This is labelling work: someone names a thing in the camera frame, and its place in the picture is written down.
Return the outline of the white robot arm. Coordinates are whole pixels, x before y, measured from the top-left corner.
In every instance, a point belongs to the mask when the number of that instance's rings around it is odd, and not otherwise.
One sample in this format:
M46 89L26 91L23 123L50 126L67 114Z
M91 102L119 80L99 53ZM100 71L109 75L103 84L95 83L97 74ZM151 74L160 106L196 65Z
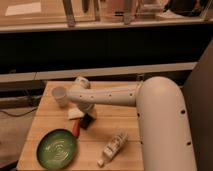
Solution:
M174 81L156 76L117 87L70 88L67 96L77 104L135 107L144 171L198 171L184 96Z

